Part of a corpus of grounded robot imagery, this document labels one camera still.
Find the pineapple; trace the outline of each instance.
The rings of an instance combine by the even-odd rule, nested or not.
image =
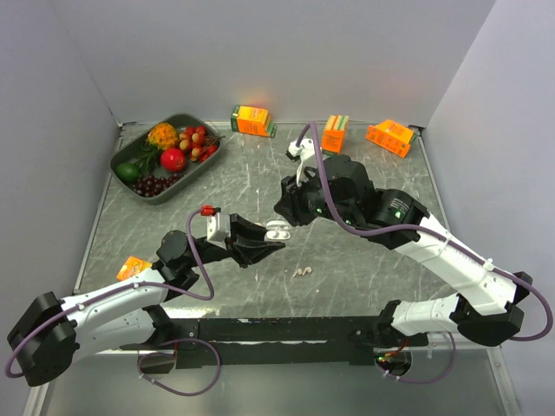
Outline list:
[[[180,138],[177,130],[168,123],[159,123],[153,127],[147,137],[147,142],[160,150],[176,147]]]

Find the orange and green box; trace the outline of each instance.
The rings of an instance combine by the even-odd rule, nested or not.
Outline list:
[[[349,125],[348,115],[331,115],[323,129],[322,152],[339,154]]]
[[[369,126],[366,132],[366,139],[402,158],[407,156],[410,143],[415,137],[415,132],[393,120],[385,120],[377,126]]]
[[[232,131],[274,137],[278,126],[265,108],[235,106],[231,117]]]

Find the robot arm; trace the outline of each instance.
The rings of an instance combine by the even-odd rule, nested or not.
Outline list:
[[[211,207],[208,211],[208,237],[194,239],[202,263],[232,258],[244,268],[285,247],[268,241],[264,227],[237,214],[223,215]],[[213,235],[215,218],[225,223],[218,235]],[[31,303],[8,335],[11,348],[19,349],[17,361],[30,386],[51,381],[72,362],[106,349],[128,344],[155,348],[168,337],[169,318],[161,303],[180,294],[211,298],[187,292],[199,275],[193,271],[197,264],[185,232],[168,232],[156,254],[159,260],[150,269],[126,281],[62,299],[49,292]],[[57,315],[60,318],[49,323]]]
[[[291,142],[286,155],[310,165],[315,157],[311,139],[300,146]],[[495,346],[519,332],[524,313],[515,305],[528,291],[493,273],[491,261],[484,265],[448,244],[457,243],[428,210],[396,189],[375,189],[366,169],[346,155],[335,155],[323,162],[330,193],[337,212],[346,224],[358,230],[379,230],[392,225],[419,225],[442,235],[445,241],[418,230],[399,230],[373,237],[373,243],[395,250],[433,271],[457,291],[443,299],[425,302],[392,301],[381,314],[390,332],[411,336],[433,331],[459,332],[471,341]],[[326,204],[319,171],[304,167],[303,175],[282,179],[282,197],[274,211],[291,225],[307,225],[316,217],[334,220]],[[526,273],[515,274],[527,283]]]

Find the gray marble surface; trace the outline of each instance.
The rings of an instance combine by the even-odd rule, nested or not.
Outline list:
[[[147,128],[125,125],[121,138],[125,143]],[[79,291],[116,283],[116,274],[130,255],[154,260],[164,234],[184,230],[187,216],[200,205],[221,206],[252,222],[278,219],[272,208],[280,197],[280,179],[297,168],[284,151],[301,128],[280,125],[273,139],[220,128],[226,135],[222,157],[210,172],[162,205],[135,200],[111,180]],[[351,126],[343,153],[366,166],[376,187],[402,189],[442,220],[418,140],[407,158],[401,159],[368,142],[365,131],[363,125]],[[193,234],[206,234],[204,219],[193,222]],[[306,266],[312,268],[311,274],[293,277],[296,269]],[[375,315],[389,300],[422,301],[452,293],[414,261],[321,218],[292,229],[287,247],[262,263],[242,270],[226,260],[206,268],[216,289],[215,298],[210,302],[186,296],[173,299],[164,305],[171,317]],[[202,278],[193,291],[208,293]]]

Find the marble table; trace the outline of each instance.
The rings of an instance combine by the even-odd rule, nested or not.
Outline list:
[[[121,141],[132,140],[149,127],[125,125]],[[76,292],[116,283],[116,274],[130,255],[154,260],[166,232],[184,230],[187,216],[200,205],[220,206],[252,222],[278,219],[273,205],[280,197],[280,179],[292,175],[297,167],[284,151],[302,127],[279,125],[273,139],[219,127],[226,136],[225,153],[210,172],[162,205],[135,200],[110,180]],[[375,187],[402,189],[443,221],[421,140],[415,140],[407,158],[401,159],[368,142],[365,131],[362,124],[351,125],[343,153],[366,166]],[[193,222],[193,234],[206,234],[204,219]],[[293,276],[296,269],[307,266],[312,268],[311,274]],[[321,218],[292,229],[285,249],[248,269],[240,269],[232,260],[206,268],[216,297],[210,302],[185,296],[173,299],[164,304],[170,317],[376,315],[393,299],[423,301],[453,293],[441,279],[412,260],[352,236]],[[208,293],[202,278],[193,291]]]

